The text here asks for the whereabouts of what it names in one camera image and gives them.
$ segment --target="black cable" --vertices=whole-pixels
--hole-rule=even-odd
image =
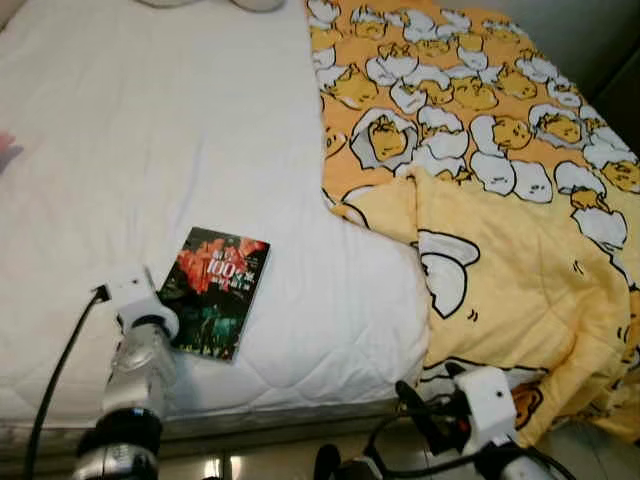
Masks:
[[[397,413],[390,417],[383,419],[378,426],[371,432],[369,436],[369,440],[367,442],[366,451],[370,451],[374,448],[374,444],[377,436],[380,432],[389,424],[395,422],[399,418],[408,417],[410,415],[430,415],[431,412],[425,410],[407,410],[405,412]],[[558,472],[560,472],[567,480],[576,480],[576,477],[560,462],[555,460],[554,458],[545,455],[539,450],[530,447],[527,449],[523,449],[520,447],[504,447],[495,450],[481,450],[471,455],[466,455],[464,457],[456,458],[455,460],[451,460],[449,462],[441,463],[439,465],[434,465],[433,467],[427,467],[420,470],[388,470],[386,467],[381,468],[382,475],[385,479],[387,478],[418,478],[418,477],[426,477],[429,475],[435,475],[436,473],[444,472],[446,470],[452,470],[454,468],[461,467],[468,463],[475,462],[476,460],[486,458],[486,457],[500,457],[504,455],[512,456],[513,454],[522,454],[526,455],[530,458],[536,459],[538,461],[543,462],[544,464],[555,468]]]
[[[481,450],[472,455],[466,455],[464,457],[456,458],[450,462],[441,463],[439,465],[435,465],[433,467],[423,468],[421,470],[386,470],[383,475],[384,478],[418,478],[418,477],[426,477],[428,475],[435,475],[436,473],[444,472],[446,470],[452,470],[454,468],[461,467],[462,465],[466,465],[468,463],[475,462],[481,458],[486,457],[500,457],[504,455],[513,455],[513,454],[521,453],[530,458],[539,460],[545,463],[548,466],[555,468],[558,472],[560,472],[564,478],[567,480],[576,480],[576,477],[560,462],[556,459],[551,458],[548,455],[536,450],[535,448],[519,448],[519,447],[504,447],[496,450]]]
[[[49,410],[49,403],[51,402],[51,397],[53,396],[53,392],[56,389],[56,385],[58,383],[58,378],[62,373],[62,369],[64,368],[64,364],[67,362],[67,357],[69,353],[71,353],[71,349],[73,345],[76,343],[76,339],[80,334],[80,330],[82,330],[82,326],[84,325],[85,320],[89,316],[89,312],[93,308],[96,303],[100,303],[101,301],[108,300],[109,295],[106,291],[106,288],[99,287],[95,290],[91,301],[87,304],[82,315],[78,319],[69,340],[67,341],[67,346],[65,347],[62,355],[60,355],[60,359],[58,360],[58,364],[51,374],[51,378],[49,379],[49,384],[47,385],[47,389],[42,396],[42,400],[40,402],[40,407],[38,408],[38,413],[36,415],[36,419],[33,422],[33,427],[31,428],[31,436],[29,437],[29,444],[27,445],[27,453],[24,459],[24,480],[32,480],[33,472],[36,463],[36,455],[38,453],[38,443],[40,442],[40,432],[42,431],[42,425],[44,424],[44,419],[47,416],[47,410]]]
[[[553,468],[558,470],[562,475],[564,475],[564,477],[567,478],[568,480],[576,480],[576,477],[573,476],[573,474],[567,469],[567,467],[562,465],[555,458],[542,453],[537,448],[529,447],[525,450],[525,453],[532,458],[537,458],[538,460],[546,463],[547,465],[551,465]]]

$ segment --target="book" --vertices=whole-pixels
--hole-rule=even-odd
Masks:
[[[180,320],[175,348],[233,359],[269,247],[248,237],[191,229],[158,292]]]

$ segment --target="quilted mattress cover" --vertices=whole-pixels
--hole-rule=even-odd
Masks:
[[[188,230],[271,242],[232,365],[177,355],[172,417],[375,402],[415,379],[426,291],[408,246],[331,215],[302,2],[29,0],[0,34],[0,433],[28,425],[90,288]],[[119,338],[97,306],[47,427],[99,413]]]

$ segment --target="floor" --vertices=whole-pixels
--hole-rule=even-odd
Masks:
[[[161,461],[160,480],[201,480],[220,475],[223,465],[226,465],[225,478],[230,480],[307,480],[313,477],[315,455],[321,445],[335,444],[342,458],[348,459],[360,454],[366,439],[366,434],[356,434],[270,445],[223,456]],[[388,431],[380,437],[378,445],[388,468],[418,469],[426,467],[427,461],[433,465],[455,458],[453,454],[443,454],[435,460],[431,458],[425,453],[422,438],[408,426]],[[563,463],[580,480],[640,480],[640,448],[591,426],[562,426],[546,435],[538,448]],[[481,477],[471,467],[463,467],[430,478],[471,480]]]

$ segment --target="white mattress protector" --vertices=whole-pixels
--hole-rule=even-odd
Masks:
[[[140,263],[160,285],[194,225],[272,252],[235,362],[177,355],[173,416],[369,402],[415,379],[415,253],[328,212],[319,114],[296,0],[28,0],[0,34],[0,129],[23,149],[0,173],[0,424],[34,416],[89,289]],[[99,305],[49,427],[98,414],[118,337]]]

